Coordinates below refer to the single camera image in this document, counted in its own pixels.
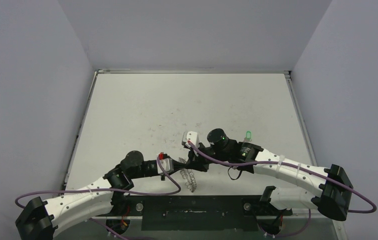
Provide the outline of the metal disc with key rings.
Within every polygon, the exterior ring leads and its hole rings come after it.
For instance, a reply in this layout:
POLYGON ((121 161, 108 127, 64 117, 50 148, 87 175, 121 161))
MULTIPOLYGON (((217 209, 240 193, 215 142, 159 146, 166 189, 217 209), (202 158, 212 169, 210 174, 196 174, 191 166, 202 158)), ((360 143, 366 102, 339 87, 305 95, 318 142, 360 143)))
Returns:
POLYGON ((183 180, 185 181, 185 187, 191 192, 194 193, 197 189, 197 183, 194 173, 191 169, 180 169, 180 175, 182 176, 183 180))

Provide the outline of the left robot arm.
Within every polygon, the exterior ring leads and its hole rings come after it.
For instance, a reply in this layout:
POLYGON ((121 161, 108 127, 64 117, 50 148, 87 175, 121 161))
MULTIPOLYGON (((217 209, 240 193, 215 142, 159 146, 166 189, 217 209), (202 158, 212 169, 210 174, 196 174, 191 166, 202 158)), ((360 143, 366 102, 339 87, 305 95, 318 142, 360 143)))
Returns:
POLYGON ((92 217, 121 215, 130 208, 124 194, 133 193, 134 179, 166 177, 185 166, 165 153, 160 153, 155 160, 145 161, 141 152, 130 151, 104 176, 78 190, 66 190, 54 198, 37 196, 30 200, 15 221, 20 238, 51 240, 92 217))

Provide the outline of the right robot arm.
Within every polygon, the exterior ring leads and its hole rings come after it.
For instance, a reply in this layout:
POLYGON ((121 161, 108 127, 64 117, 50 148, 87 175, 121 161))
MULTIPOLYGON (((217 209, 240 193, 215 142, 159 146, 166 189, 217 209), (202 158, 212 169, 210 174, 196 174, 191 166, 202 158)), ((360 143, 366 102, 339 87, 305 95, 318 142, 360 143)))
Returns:
POLYGON ((267 186, 259 201, 263 213, 310 209, 332 220, 347 219, 353 185, 342 167, 300 163, 259 145, 230 139, 221 128, 213 129, 207 140, 210 145, 205 147, 197 132, 183 134, 181 144, 189 149, 189 169, 206 172, 210 164, 223 164, 293 185, 291 188, 267 186))

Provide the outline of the key with green tag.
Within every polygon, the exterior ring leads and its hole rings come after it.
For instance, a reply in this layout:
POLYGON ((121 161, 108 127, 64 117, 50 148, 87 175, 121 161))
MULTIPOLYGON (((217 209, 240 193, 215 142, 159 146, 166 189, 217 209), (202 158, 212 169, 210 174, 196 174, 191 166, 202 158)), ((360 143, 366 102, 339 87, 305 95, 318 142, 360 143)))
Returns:
POLYGON ((252 133, 251 133, 251 131, 247 131, 245 133, 245 140, 246 141, 251 141, 251 139, 252 139, 252 133))

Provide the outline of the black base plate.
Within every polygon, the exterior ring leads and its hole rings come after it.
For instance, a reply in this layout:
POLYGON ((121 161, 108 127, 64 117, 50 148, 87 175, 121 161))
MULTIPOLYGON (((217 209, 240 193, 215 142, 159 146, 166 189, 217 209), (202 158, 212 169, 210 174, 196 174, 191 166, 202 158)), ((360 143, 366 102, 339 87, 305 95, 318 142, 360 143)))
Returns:
POLYGON ((111 224, 140 220, 143 231, 256 231, 260 224, 277 227, 292 210, 278 210, 261 195, 126 196, 104 214, 111 224))

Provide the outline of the aluminium frame rail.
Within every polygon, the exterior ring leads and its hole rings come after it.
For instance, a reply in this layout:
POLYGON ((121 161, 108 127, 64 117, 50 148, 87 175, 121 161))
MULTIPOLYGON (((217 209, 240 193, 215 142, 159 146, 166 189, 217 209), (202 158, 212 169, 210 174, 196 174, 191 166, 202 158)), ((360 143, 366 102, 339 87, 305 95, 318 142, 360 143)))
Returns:
POLYGON ((106 207, 101 214, 119 214, 125 204, 133 202, 143 202, 154 204, 159 207, 165 204, 167 207, 177 205, 178 203, 194 206, 200 204, 204 207, 208 203, 217 206, 219 203, 230 204, 231 207, 237 207, 238 204, 249 203, 253 208, 258 208, 258 215, 271 216, 280 210, 285 209, 311 209, 318 210, 322 215, 332 220, 344 221, 347 218, 349 200, 337 195, 322 195, 321 197, 310 196, 302 191, 300 195, 284 195, 274 191, 272 195, 167 195, 167 196, 124 196, 122 194, 94 194, 92 197, 89 193, 76 193, 61 195, 59 197, 47 199, 47 209, 51 210, 56 206, 70 206, 79 208, 90 208, 96 204, 106 207))

